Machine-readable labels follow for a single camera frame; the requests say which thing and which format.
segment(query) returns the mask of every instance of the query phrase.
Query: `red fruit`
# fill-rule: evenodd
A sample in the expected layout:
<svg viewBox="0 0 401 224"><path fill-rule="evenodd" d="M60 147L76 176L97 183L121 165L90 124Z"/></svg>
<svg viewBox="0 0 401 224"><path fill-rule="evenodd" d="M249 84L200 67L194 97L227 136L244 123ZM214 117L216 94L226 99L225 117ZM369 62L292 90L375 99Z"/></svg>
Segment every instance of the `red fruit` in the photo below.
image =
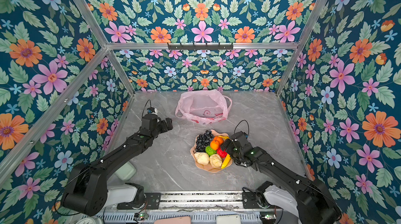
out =
<svg viewBox="0 0 401 224"><path fill-rule="evenodd" d="M221 148L218 148L217 154L222 158L225 158L227 156L227 152L221 150Z"/></svg>

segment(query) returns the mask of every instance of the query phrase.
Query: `green fruit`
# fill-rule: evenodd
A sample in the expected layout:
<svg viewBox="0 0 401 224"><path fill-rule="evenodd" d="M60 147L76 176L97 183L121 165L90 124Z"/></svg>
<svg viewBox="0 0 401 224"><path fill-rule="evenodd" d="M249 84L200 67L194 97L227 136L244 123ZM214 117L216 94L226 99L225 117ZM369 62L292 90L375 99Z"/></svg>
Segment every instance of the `green fruit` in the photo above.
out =
<svg viewBox="0 0 401 224"><path fill-rule="evenodd" d="M217 151L214 150L213 148L211 148L210 146L207 146L207 147L205 148L205 151L206 151L206 153L207 153L209 156L211 156L212 154L217 153Z"/></svg>

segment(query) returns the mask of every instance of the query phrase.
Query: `table surface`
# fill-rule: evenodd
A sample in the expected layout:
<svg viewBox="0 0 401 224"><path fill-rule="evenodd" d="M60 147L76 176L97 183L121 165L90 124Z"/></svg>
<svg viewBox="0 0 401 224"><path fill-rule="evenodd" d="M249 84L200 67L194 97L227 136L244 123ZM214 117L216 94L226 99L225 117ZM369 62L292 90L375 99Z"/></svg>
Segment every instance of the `table surface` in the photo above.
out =
<svg viewBox="0 0 401 224"><path fill-rule="evenodd" d="M141 125L141 114L148 99L158 109L161 119L170 117L173 130L162 133L153 141L153 146L143 154L131 159L136 174L128 181L142 185L145 191L195 191L195 190L241 190L242 187L255 189L265 181L274 178L253 170L232 164L218 172L210 173L195 166L190 149L195 137L207 129L218 133L233 134L239 121L249 122L249 142L265 149L274 159L290 170L305 176L302 157L294 145L280 105L272 92L223 92L233 100L228 119L200 125L175 116L175 109L182 92L138 92L129 109L127 119L118 139L112 147L120 146ZM243 122L237 131L247 132Z"/></svg>

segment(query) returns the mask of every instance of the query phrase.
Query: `orange flower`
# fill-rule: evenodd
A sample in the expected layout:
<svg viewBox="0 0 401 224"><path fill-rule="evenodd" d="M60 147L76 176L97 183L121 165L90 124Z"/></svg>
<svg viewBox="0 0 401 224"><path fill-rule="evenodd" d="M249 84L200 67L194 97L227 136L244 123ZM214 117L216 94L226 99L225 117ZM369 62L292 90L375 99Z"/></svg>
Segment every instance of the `orange flower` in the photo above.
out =
<svg viewBox="0 0 401 224"><path fill-rule="evenodd" d="M213 10L214 10L214 11L219 11L220 9L221 9L221 7L220 7L219 4L215 3L215 4L213 5Z"/></svg>
<svg viewBox="0 0 401 224"><path fill-rule="evenodd" d="M354 221L348 217L347 214L343 214L340 220L341 224L354 224Z"/></svg>
<svg viewBox="0 0 401 224"><path fill-rule="evenodd" d="M382 32L388 31L393 28L395 25L394 21L392 20L385 20L383 24L381 25L380 29Z"/></svg>
<svg viewBox="0 0 401 224"><path fill-rule="evenodd" d="M273 79L266 79L263 81L263 86L271 86L273 85L274 80Z"/></svg>
<svg viewBox="0 0 401 224"><path fill-rule="evenodd" d="M100 3L99 11L102 13L103 17L107 18L109 21L117 20L117 12L113 6L108 3Z"/></svg>
<svg viewBox="0 0 401 224"><path fill-rule="evenodd" d="M77 50L79 51L79 56L89 62L95 55L92 42L89 42L87 38L83 38L79 39L78 43Z"/></svg>
<svg viewBox="0 0 401 224"><path fill-rule="evenodd" d="M306 165L307 167L308 167L308 169L309 169L309 174L310 174L310 176L311 176L311 178L312 178L312 180L315 180L315 177L314 177L314 175L315 175L315 171L313 171L313 169L310 167L310 165L308 164L308 165Z"/></svg>
<svg viewBox="0 0 401 224"><path fill-rule="evenodd" d="M310 61L316 61L316 59L320 56L320 51L322 51L322 41L318 39L314 39L313 42L309 45L308 50L308 59Z"/></svg>
<svg viewBox="0 0 401 224"><path fill-rule="evenodd" d="M379 65L384 65L386 64L387 57L385 53L381 53L376 57L376 63Z"/></svg>
<svg viewBox="0 0 401 224"><path fill-rule="evenodd" d="M189 11L189 4L188 3L183 5L183 10L184 11Z"/></svg>
<svg viewBox="0 0 401 224"><path fill-rule="evenodd" d="M208 17L207 12L209 11L209 9L206 7L206 5L204 3L199 3L198 7L195 8L195 16L198 17L199 20L205 20L205 18Z"/></svg>
<svg viewBox="0 0 401 224"><path fill-rule="evenodd" d="M60 201L56 202L56 207L54 207L54 205L51 207L51 210L54 212L56 210L58 210L60 208Z"/></svg>
<svg viewBox="0 0 401 224"><path fill-rule="evenodd" d="M368 42L368 39L358 40L355 46L351 47L350 59L352 62L357 63L359 61L359 63L362 63L371 54L369 50L372 49L372 43Z"/></svg>
<svg viewBox="0 0 401 224"><path fill-rule="evenodd" d="M140 87L147 87L148 86L148 82L144 81L143 79L136 80L136 83L138 83L138 86L140 86Z"/></svg>
<svg viewBox="0 0 401 224"><path fill-rule="evenodd" d="M200 82L200 84L202 85L202 86L204 86L204 87L207 87L207 86L209 86L209 83L210 83L210 81L208 80L208 79L203 79L201 82Z"/></svg>
<svg viewBox="0 0 401 224"><path fill-rule="evenodd" d="M373 145L382 147L383 142L386 147L395 145L395 139L399 139L401 136L401 130L395 128L398 125L398 121L393 116L386 118L385 112L377 111L376 116L370 113L366 116L368 121L362 122L362 128L367 130L364 135L368 141L373 139Z"/></svg>
<svg viewBox="0 0 401 224"><path fill-rule="evenodd" d="M46 222L45 224L58 224L58 220L51 219L49 222Z"/></svg>
<svg viewBox="0 0 401 224"><path fill-rule="evenodd" d="M42 59L42 55L39 54L42 50L30 40L26 42L20 39L17 45L11 44L10 49L12 50L10 52L11 58L17 59L15 62L21 66L25 64L27 67L32 67L33 64L38 64L38 60Z"/></svg>
<svg viewBox="0 0 401 224"><path fill-rule="evenodd" d="M244 28L238 29L238 33L235 34L234 38L236 38L237 43L251 43L252 40L255 38L255 35L253 34L255 31L251 28L249 29L249 26L244 26Z"/></svg>
<svg viewBox="0 0 401 224"><path fill-rule="evenodd" d="M306 122L305 122L305 119L304 119L304 118L301 117L301 118L298 120L298 126L299 126L299 129L300 129L302 132L306 130Z"/></svg>
<svg viewBox="0 0 401 224"><path fill-rule="evenodd" d="M125 109L127 108L127 106L128 106L128 101L125 101L125 102L123 103L123 111L125 111Z"/></svg>
<svg viewBox="0 0 401 224"><path fill-rule="evenodd" d="M12 149L14 142L19 142L28 131L28 124L23 124L25 119L19 115L13 118L10 113L0 115L0 144L3 150Z"/></svg>
<svg viewBox="0 0 401 224"><path fill-rule="evenodd" d="M102 119L100 119L100 121L97 125L98 129L96 129L96 131L99 134L104 134L106 132L108 126L109 126L108 120L106 120L106 118L102 118Z"/></svg>
<svg viewBox="0 0 401 224"><path fill-rule="evenodd" d="M303 4L295 2L293 5L288 7L288 11L286 12L286 16L288 20L295 20L303 11Z"/></svg>
<svg viewBox="0 0 401 224"><path fill-rule="evenodd" d="M168 34L167 29L156 26L156 29L150 31L152 35L150 36L154 43L170 43L171 35Z"/></svg>

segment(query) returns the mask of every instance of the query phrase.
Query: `robotic arm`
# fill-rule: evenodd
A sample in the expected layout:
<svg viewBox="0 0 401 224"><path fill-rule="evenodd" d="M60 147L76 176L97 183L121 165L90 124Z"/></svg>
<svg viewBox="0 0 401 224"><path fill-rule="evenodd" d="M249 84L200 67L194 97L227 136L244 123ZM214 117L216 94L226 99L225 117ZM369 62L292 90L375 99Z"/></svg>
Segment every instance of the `robotic arm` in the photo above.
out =
<svg viewBox="0 0 401 224"><path fill-rule="evenodd" d="M252 167L274 178L286 190L265 182L256 192L262 206L267 204L263 201L268 199L270 204L281 206L298 216L303 224L332 224L341 217L340 209L322 181L311 181L292 172L262 148L252 147L245 133L235 133L221 145L221 149L233 158L236 165Z"/></svg>
<svg viewBox="0 0 401 224"><path fill-rule="evenodd" d="M88 165L74 167L70 173L73 179L65 187L61 205L88 216L97 214L108 198L108 178L127 161L151 147L160 133L173 129L172 120L161 120L156 112L155 108L149 107L138 132L128 137L124 144Z"/></svg>

